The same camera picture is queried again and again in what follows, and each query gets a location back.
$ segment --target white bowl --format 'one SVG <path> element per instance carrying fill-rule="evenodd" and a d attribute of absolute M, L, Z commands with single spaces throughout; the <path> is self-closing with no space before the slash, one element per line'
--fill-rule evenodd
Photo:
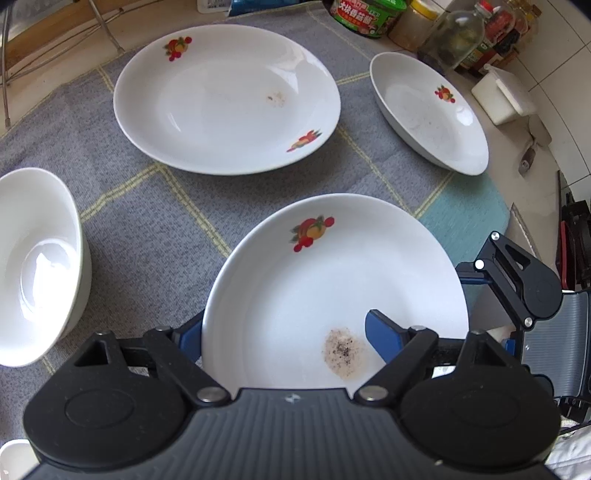
<path fill-rule="evenodd" d="M 352 394 L 384 365 L 365 339 L 370 309 L 443 337 L 468 330 L 454 267 L 419 221 L 362 195 L 302 200 L 255 227 L 217 276 L 203 320 L 204 369 L 232 395 L 241 387 Z M 349 355 L 333 354 L 333 343 Z"/>
<path fill-rule="evenodd" d="M 0 448 L 0 479 L 21 480 L 39 465 L 28 440 L 11 440 Z"/>
<path fill-rule="evenodd" d="M 431 67 L 403 53 L 380 53 L 369 66 L 378 106 L 388 123 L 435 165 L 480 175 L 488 143 L 465 98 Z"/>
<path fill-rule="evenodd" d="M 80 319 L 90 252 L 70 191 L 40 168 L 0 179 L 0 225 L 0 364 L 21 367 Z"/>
<path fill-rule="evenodd" d="M 170 41 L 184 50 L 173 61 Z M 340 96 L 326 67 L 297 43 L 254 27 L 206 25 L 138 52 L 117 79 L 113 107 L 123 133 L 150 157 L 240 175 L 318 149 L 336 128 Z"/>

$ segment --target food residue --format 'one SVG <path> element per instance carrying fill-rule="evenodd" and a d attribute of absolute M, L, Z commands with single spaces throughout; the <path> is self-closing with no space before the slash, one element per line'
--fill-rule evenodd
<path fill-rule="evenodd" d="M 273 106 L 284 106 L 285 105 L 285 97 L 281 92 L 275 92 L 270 95 L 267 95 L 267 101 Z"/>
<path fill-rule="evenodd" d="M 324 361 L 343 380 L 361 370 L 363 343 L 348 328 L 333 329 L 324 342 Z"/>

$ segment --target plaid tablecloth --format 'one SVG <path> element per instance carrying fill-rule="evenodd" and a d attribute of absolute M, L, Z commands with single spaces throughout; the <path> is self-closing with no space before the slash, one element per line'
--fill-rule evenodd
<path fill-rule="evenodd" d="M 182 324 L 204 307 L 232 248 L 296 200 L 330 192 L 386 200 L 429 228 L 454 263 L 473 260 L 491 230 L 505 230 L 508 209 L 486 174 L 432 165 L 387 124 L 368 72 L 379 43 L 334 22 L 320 2 L 228 23 L 285 35 L 326 65 L 342 99 L 336 132 L 313 155 L 269 173 L 212 177 L 155 163 L 113 114 L 113 86 L 135 52 L 58 88 L 10 130 L 0 140 L 0 174 L 37 166 L 66 182 L 89 241 L 93 283 L 80 323 L 42 361 L 0 367 L 0 443 L 24 435 L 27 400 L 92 332 L 139 336 Z"/>

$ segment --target white plate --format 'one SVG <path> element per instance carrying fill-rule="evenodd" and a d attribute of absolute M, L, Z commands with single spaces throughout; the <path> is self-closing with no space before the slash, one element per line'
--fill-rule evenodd
<path fill-rule="evenodd" d="M 222 267 L 205 309 L 203 366 L 232 395 L 343 386 L 352 394 L 384 365 L 365 339 L 370 309 L 443 337 L 468 329 L 454 267 L 419 221 L 362 195 L 302 200 L 261 222 Z M 348 365 L 325 348 L 343 337 Z"/>
<path fill-rule="evenodd" d="M 39 465 L 28 440 L 10 440 L 0 448 L 0 478 L 21 480 Z"/>
<path fill-rule="evenodd" d="M 488 143 L 482 126 L 447 79 L 402 53 L 376 55 L 369 71 L 379 109 L 417 153 L 465 175 L 486 170 Z"/>
<path fill-rule="evenodd" d="M 297 43 L 254 27 L 207 25 L 138 52 L 119 75 L 113 107 L 121 130 L 150 157 L 240 175 L 317 150 L 335 130 L 340 96 L 326 67 Z"/>

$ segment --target white cloth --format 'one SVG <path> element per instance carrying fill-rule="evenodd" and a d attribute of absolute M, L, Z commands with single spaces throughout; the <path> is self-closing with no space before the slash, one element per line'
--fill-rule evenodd
<path fill-rule="evenodd" d="M 591 426 L 558 437 L 546 466 L 562 480 L 590 480 Z"/>

